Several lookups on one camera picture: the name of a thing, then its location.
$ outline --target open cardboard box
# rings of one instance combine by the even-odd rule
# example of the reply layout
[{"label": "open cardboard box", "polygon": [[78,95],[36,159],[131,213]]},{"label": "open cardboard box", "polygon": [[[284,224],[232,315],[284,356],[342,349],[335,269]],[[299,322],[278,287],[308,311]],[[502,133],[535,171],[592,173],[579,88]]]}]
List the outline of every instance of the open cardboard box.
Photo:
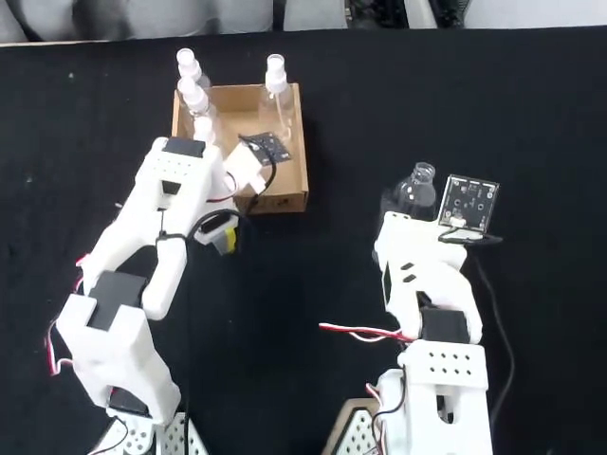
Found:
[{"label": "open cardboard box", "polygon": [[[251,213],[286,213],[305,211],[307,203],[307,168],[305,165],[304,126],[302,122],[302,104],[300,89],[292,83],[295,98],[295,118],[290,143],[287,149],[292,159],[276,165],[274,182],[264,192]],[[238,135],[252,136],[263,133],[259,128],[257,107],[262,85],[222,85],[210,91],[211,102],[217,108],[221,123],[221,145],[224,157],[238,144]],[[191,138],[188,131],[193,131],[192,118],[179,103],[175,92],[173,106],[172,136]],[[270,166],[264,167],[262,176],[265,180],[271,174]],[[245,209],[253,196],[253,190],[246,188],[235,197],[239,209]]]}]

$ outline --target black tabletop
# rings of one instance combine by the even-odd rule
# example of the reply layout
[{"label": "black tabletop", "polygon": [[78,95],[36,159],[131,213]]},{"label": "black tabletop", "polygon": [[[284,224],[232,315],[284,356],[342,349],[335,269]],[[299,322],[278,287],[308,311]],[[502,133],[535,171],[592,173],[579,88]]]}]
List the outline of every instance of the black tabletop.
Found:
[{"label": "black tabletop", "polygon": [[[378,197],[418,160],[439,192],[450,173],[502,184],[491,232],[506,241],[478,253],[518,361],[496,453],[604,452],[605,40],[605,28],[336,31],[1,49],[0,451],[85,453],[104,429],[73,372],[48,377],[43,337],[75,260],[170,134],[175,51],[190,46],[216,84],[260,82],[265,56],[285,55],[310,179],[307,212],[255,218],[242,255],[197,250],[189,313],[182,285],[151,322],[175,382],[190,378],[213,455],[319,453],[343,401],[395,365],[391,341],[317,324],[394,327],[371,259]],[[144,273],[153,256],[127,268]],[[506,354],[464,272],[491,406]]]}]

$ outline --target metal base plate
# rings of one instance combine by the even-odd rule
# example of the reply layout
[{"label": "metal base plate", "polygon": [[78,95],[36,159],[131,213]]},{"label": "metal base plate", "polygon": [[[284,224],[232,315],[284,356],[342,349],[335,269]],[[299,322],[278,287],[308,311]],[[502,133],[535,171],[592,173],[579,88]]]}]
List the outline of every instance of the metal base plate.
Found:
[{"label": "metal base plate", "polygon": [[348,400],[341,408],[322,455],[378,455],[371,418],[377,412],[374,399]]},{"label": "metal base plate", "polygon": [[[185,440],[183,437],[184,422],[185,413],[178,412],[175,415],[173,422],[167,426],[164,431],[157,430],[156,444],[155,446],[152,446],[148,452],[146,452],[146,455],[183,455],[185,452]],[[196,427],[193,425],[192,420],[190,420],[190,427],[188,431],[190,439],[190,455],[209,455],[204,444],[202,444],[202,440],[200,439],[198,431],[196,431]],[[131,431],[129,430],[129,436],[124,439],[119,446],[103,452],[103,455],[125,455],[128,453],[128,451],[132,452],[137,447],[137,444],[145,444],[145,438],[139,440],[138,437],[138,434],[131,434]],[[122,438],[124,438],[124,425],[121,422],[116,421],[106,431],[105,435],[92,452],[94,453],[96,450],[103,450],[105,447],[111,447],[121,441]]]}]

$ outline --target white plastic bracket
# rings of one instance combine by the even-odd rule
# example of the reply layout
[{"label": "white plastic bracket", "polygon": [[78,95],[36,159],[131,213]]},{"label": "white plastic bracket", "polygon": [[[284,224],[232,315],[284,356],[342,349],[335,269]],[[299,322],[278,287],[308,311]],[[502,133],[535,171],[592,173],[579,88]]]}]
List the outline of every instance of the white plastic bracket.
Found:
[{"label": "white plastic bracket", "polygon": [[[404,408],[379,417],[387,425],[389,453],[491,455],[482,346],[418,340],[398,357],[398,364],[406,373]],[[402,377],[402,371],[390,370],[378,380],[381,410],[398,403]],[[451,423],[436,410],[439,396],[453,414]]]}]

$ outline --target plastic bottle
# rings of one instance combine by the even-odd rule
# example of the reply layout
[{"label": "plastic bottle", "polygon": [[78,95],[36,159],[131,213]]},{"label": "plastic bottle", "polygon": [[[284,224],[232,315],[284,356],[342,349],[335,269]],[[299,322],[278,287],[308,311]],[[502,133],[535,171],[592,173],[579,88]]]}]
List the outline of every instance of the plastic bottle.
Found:
[{"label": "plastic bottle", "polygon": [[214,131],[212,120],[208,117],[198,117],[193,121],[193,139],[205,142],[207,146],[215,145],[217,134]]},{"label": "plastic bottle", "polygon": [[181,78],[177,83],[177,91],[191,116],[190,121],[185,122],[188,137],[193,137],[195,134],[195,122],[198,118],[209,118],[212,121],[215,137],[219,137],[221,126],[217,109],[209,100],[207,92],[190,78]]},{"label": "plastic bottle", "polygon": [[286,81],[285,58],[272,54],[267,58],[266,89],[259,100],[259,121],[264,131],[274,133],[285,145],[291,139],[295,103],[293,90]]},{"label": "plastic bottle", "polygon": [[179,69],[179,76],[182,79],[192,79],[203,90],[211,88],[211,80],[202,70],[200,62],[195,58],[191,49],[184,47],[177,51],[177,67]]},{"label": "plastic bottle", "polygon": [[177,90],[183,102],[188,106],[193,117],[217,118],[217,110],[211,104],[207,92],[191,78],[181,78],[177,83]]},{"label": "plastic bottle", "polygon": [[393,200],[398,211],[416,220],[431,221],[435,216],[435,170],[428,163],[416,163],[413,173],[396,185]]}]

